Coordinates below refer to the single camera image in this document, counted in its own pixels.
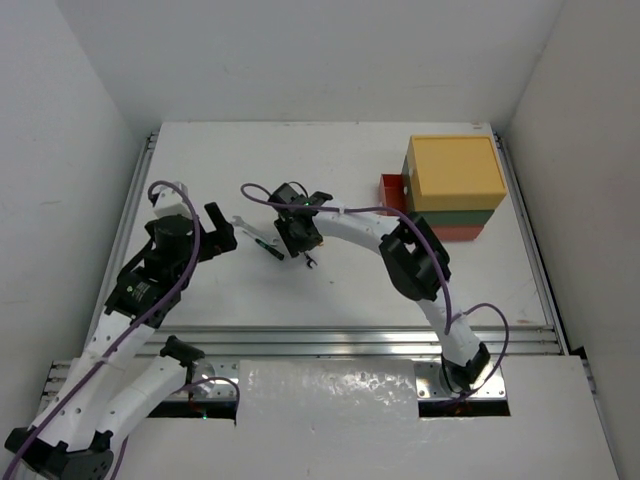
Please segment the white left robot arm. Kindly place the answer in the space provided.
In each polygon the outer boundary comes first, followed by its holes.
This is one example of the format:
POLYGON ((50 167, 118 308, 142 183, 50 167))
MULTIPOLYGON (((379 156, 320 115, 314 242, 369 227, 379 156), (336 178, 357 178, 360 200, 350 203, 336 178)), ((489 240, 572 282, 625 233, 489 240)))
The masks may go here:
POLYGON ((195 266, 236 249, 216 203, 207 232, 187 205, 157 207, 147 243, 126 263, 91 340, 46 409, 15 428, 5 447, 45 479, 103 479, 133 428, 171 394, 194 386, 202 350, 171 335, 150 366, 122 391, 130 362, 180 302, 195 266))

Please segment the red bottom drawer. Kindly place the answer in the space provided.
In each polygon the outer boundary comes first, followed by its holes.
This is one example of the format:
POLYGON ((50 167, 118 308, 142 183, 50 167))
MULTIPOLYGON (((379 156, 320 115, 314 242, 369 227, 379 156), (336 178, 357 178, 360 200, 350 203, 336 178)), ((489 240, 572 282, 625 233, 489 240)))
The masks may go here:
MULTIPOLYGON (((401 175, 381 175, 379 182, 379 204, 381 206, 395 208, 404 214, 409 213, 401 175)), ((437 225, 435 220, 428 220, 428 224, 442 242, 473 241, 481 234, 485 227, 483 223, 479 225, 437 225)))

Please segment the silver wrench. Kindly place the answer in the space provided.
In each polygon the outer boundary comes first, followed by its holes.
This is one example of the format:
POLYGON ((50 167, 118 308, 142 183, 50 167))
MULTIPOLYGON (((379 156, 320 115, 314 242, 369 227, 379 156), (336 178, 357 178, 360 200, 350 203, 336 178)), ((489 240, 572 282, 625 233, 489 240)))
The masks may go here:
POLYGON ((276 236, 269 234, 267 232, 261 231, 256 227, 250 225, 241 216, 234 215, 231 218, 231 224, 234 227, 242 229, 244 232, 251 235, 252 237, 260 239, 269 245, 275 246, 279 241, 279 239, 276 236))
POLYGON ((307 252, 304 253, 304 257, 305 264, 309 269, 313 269, 317 265, 317 262, 307 252))

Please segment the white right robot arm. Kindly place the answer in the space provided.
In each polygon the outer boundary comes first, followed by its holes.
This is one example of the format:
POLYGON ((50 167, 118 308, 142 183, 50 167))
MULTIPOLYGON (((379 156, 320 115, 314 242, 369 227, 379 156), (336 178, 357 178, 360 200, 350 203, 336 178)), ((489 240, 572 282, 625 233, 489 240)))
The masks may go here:
POLYGON ((393 287, 416 302, 441 346, 442 376, 455 396, 468 397, 490 361, 487 346, 455 305, 449 285, 450 257, 426 220, 383 208, 351 208, 317 191, 298 193, 288 183, 268 197, 275 226, 291 256, 306 253, 328 237, 378 254, 393 287))

